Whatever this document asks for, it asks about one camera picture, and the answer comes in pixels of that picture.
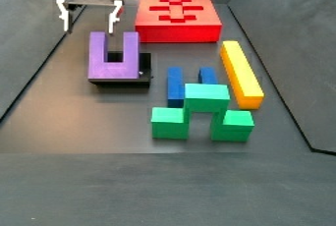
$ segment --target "gray floor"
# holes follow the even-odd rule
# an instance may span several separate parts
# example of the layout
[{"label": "gray floor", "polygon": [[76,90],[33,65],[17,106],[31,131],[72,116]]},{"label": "gray floor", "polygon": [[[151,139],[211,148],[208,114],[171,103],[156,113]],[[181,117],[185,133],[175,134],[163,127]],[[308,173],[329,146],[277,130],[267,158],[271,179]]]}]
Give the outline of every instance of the gray floor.
[{"label": "gray floor", "polygon": [[[197,81],[200,66],[213,66],[221,84],[227,76],[219,43],[141,44],[152,53],[153,80],[149,90],[100,87],[87,81],[88,36],[105,30],[108,10],[88,8],[0,124],[0,151],[29,153],[148,153],[148,152],[308,152],[291,115],[276,94],[259,58],[225,5],[216,6],[224,23],[220,40],[239,40],[265,91],[256,128],[248,143],[212,142],[209,114],[195,114],[187,141],[151,138],[151,108],[165,106],[167,68],[184,68],[185,83]],[[123,32],[132,30],[135,6],[125,8],[111,50],[123,48]],[[236,108],[232,95],[231,108]]]},{"label": "gray floor", "polygon": [[333,156],[0,157],[7,226],[335,226]]}]

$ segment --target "purple u-shaped block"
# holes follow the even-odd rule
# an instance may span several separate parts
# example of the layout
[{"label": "purple u-shaped block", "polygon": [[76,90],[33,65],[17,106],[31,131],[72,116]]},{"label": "purple u-shaped block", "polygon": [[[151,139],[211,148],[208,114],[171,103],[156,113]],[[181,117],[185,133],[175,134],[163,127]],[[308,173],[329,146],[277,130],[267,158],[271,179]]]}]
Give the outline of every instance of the purple u-shaped block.
[{"label": "purple u-shaped block", "polygon": [[108,82],[139,78],[139,33],[124,32],[124,58],[108,62],[108,37],[104,32],[89,36],[89,82]]}]

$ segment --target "yellow block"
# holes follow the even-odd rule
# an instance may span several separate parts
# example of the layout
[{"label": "yellow block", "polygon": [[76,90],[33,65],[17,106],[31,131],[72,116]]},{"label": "yellow block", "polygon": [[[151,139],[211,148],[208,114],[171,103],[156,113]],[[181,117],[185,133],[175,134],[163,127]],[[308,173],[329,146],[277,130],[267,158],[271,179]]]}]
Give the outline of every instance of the yellow block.
[{"label": "yellow block", "polygon": [[220,57],[240,109],[259,109],[264,92],[237,41],[224,41]]}]

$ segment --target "teal block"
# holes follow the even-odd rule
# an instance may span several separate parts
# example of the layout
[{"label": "teal block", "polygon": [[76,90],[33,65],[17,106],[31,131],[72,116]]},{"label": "teal block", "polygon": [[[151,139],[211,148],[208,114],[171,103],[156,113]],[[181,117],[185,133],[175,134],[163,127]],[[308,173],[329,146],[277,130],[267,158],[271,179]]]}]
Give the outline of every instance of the teal block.
[{"label": "teal block", "polygon": [[191,117],[192,117],[192,113],[191,113],[191,109],[184,107],[184,123],[191,123]]},{"label": "teal block", "polygon": [[219,112],[227,109],[227,85],[185,84],[185,105],[189,112]]},{"label": "teal block", "polygon": [[189,136],[189,123],[184,122],[184,109],[152,108],[152,137],[185,140]]}]

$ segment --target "green block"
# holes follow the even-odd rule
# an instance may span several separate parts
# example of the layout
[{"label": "green block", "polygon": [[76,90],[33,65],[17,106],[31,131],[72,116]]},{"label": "green block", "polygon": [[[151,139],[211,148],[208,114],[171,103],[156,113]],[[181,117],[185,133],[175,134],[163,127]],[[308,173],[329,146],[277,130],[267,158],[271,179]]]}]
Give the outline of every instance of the green block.
[{"label": "green block", "polygon": [[228,102],[227,85],[185,84],[184,108],[189,112],[223,112]]},{"label": "green block", "polygon": [[191,113],[191,109],[184,107],[184,123],[191,123],[191,117],[192,117],[192,113]]},{"label": "green block", "polygon": [[185,140],[189,136],[189,123],[184,121],[184,109],[152,108],[152,137]]},{"label": "green block", "polygon": [[228,110],[221,124],[225,131],[252,131],[255,128],[249,111]]},{"label": "green block", "polygon": [[211,120],[211,139],[213,141],[248,141],[255,128],[249,111],[227,110],[220,121],[220,115],[213,114]]},{"label": "green block", "polygon": [[224,131],[215,130],[211,131],[211,139],[213,141],[240,141],[247,142],[251,135],[251,131],[237,132],[237,131]]}]

